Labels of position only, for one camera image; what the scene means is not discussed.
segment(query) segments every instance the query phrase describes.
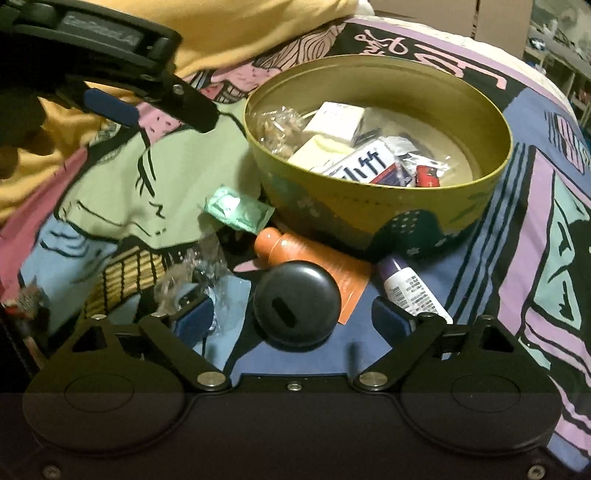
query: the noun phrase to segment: barcode label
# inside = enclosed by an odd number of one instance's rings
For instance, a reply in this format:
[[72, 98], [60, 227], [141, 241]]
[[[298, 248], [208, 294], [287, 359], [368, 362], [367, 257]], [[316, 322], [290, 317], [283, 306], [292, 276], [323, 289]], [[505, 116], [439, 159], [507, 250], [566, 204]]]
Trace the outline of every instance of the barcode label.
[[435, 313], [447, 323], [453, 323], [453, 319], [410, 267], [392, 275], [384, 282], [384, 287], [388, 298], [411, 315]]
[[410, 305], [408, 304], [408, 300], [404, 296], [404, 293], [402, 293], [400, 287], [394, 287], [392, 290], [390, 290], [390, 298], [393, 298], [393, 302], [400, 308], [408, 311]]
[[435, 307], [435, 305], [431, 301], [431, 298], [429, 298], [429, 295], [427, 294], [427, 292], [424, 290], [420, 295], [417, 295], [416, 297], [414, 297], [411, 300], [411, 302], [415, 307], [416, 313], [421, 313], [421, 312], [437, 313], [437, 308]]

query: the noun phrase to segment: small white box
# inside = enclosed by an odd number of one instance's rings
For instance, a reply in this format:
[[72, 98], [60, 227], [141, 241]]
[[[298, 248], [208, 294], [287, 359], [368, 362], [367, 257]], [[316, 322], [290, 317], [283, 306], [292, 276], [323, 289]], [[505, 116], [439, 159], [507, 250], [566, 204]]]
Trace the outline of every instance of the small white box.
[[306, 170], [324, 171], [353, 153], [353, 148], [340, 142], [314, 135], [287, 161]]
[[360, 106], [324, 102], [304, 128], [304, 135], [324, 135], [351, 147], [364, 112]]

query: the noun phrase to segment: orange bottle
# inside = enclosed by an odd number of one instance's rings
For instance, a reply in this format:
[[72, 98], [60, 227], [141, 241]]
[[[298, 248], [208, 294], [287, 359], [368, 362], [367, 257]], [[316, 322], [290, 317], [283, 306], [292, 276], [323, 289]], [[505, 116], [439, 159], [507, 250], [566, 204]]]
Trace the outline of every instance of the orange bottle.
[[343, 325], [361, 298], [372, 271], [371, 264], [367, 262], [292, 233], [281, 234], [276, 228], [265, 228], [258, 234], [255, 252], [271, 266], [291, 260], [306, 260], [324, 268], [339, 286], [339, 323]]

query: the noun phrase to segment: tin bowl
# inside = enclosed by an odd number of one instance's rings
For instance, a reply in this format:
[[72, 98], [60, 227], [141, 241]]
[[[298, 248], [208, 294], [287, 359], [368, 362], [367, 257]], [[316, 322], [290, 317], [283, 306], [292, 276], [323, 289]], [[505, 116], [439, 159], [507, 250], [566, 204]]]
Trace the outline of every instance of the tin bowl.
[[[288, 164], [255, 138], [257, 112], [285, 105], [307, 113], [323, 102], [415, 118], [452, 139], [482, 175], [449, 187], [360, 184]], [[328, 57], [276, 75], [248, 99], [245, 125], [262, 186], [282, 221], [373, 261], [394, 250], [430, 255], [464, 237], [482, 216], [512, 151], [503, 114], [480, 91], [441, 70], [382, 56]]]

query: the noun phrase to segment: printed bedspread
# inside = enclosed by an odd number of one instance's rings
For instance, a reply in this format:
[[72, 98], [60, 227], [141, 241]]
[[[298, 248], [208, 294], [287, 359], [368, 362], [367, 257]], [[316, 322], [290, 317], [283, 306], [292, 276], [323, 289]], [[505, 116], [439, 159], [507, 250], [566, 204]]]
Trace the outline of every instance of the printed bedspread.
[[[377, 18], [327, 25], [234, 68], [199, 72], [191, 84], [239, 118], [246, 95], [268, 78], [338, 54], [445, 70], [506, 116], [514, 150], [474, 233], [453, 251], [410, 263], [455, 321], [498, 316], [548, 371], [564, 403], [550, 449], [581, 470], [591, 454], [591, 173], [578, 126], [561, 99], [522, 72]], [[149, 105], [139, 109], [139, 127], [100, 132], [0, 232], [2, 299], [36, 279], [51, 302], [55, 344], [78, 319], [107, 313], [125, 323], [153, 311], [155, 281], [200, 236], [207, 183], [244, 182], [258, 194], [248, 145], [231, 118], [202, 135]], [[230, 264], [252, 258], [229, 244]], [[243, 276], [254, 287], [260, 273]], [[377, 295], [368, 286], [347, 325], [306, 353], [265, 343], [247, 308], [217, 340], [216, 364], [234, 380], [244, 372], [343, 372], [354, 345], [364, 369], [390, 349], [369, 314]]]

